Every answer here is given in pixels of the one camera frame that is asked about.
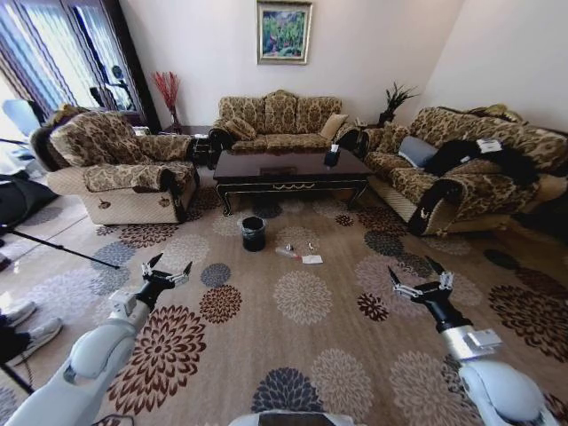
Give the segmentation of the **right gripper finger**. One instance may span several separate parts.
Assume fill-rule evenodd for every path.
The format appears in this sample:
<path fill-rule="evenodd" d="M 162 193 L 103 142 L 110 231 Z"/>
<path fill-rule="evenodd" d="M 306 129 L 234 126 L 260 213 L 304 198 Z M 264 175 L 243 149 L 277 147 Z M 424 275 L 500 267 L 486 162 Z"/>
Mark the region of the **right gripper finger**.
<path fill-rule="evenodd" d="M 401 281 L 398 279 L 396 273 L 389 266 L 387 267 L 387 269 L 390 275 L 392 288 L 395 293 L 398 293 L 399 295 L 402 295 L 406 298 L 418 298 L 422 295 L 422 291 L 420 289 L 411 288 L 409 286 L 402 284 Z"/>
<path fill-rule="evenodd" d="M 433 258 L 426 256 L 426 260 L 430 264 L 432 270 L 438 274 L 438 288 L 443 290 L 452 290 L 454 283 L 454 274 L 450 271 L 447 271 L 442 264 L 435 261 Z"/>

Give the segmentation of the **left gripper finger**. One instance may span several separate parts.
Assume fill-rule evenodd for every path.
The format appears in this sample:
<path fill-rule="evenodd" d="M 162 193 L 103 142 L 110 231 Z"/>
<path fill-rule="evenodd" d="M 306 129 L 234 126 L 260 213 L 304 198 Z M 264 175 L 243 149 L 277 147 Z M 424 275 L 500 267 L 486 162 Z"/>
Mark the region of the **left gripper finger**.
<path fill-rule="evenodd" d="M 141 265 L 142 277 L 144 279 L 149 279 L 152 274 L 154 273 L 154 267 L 160 261 L 163 253 L 159 253 L 158 255 L 152 257 L 149 261 L 143 263 Z"/>
<path fill-rule="evenodd" d="M 169 275 L 166 280 L 171 285 L 184 285 L 188 282 L 193 262 L 190 261 L 182 272 Z"/>

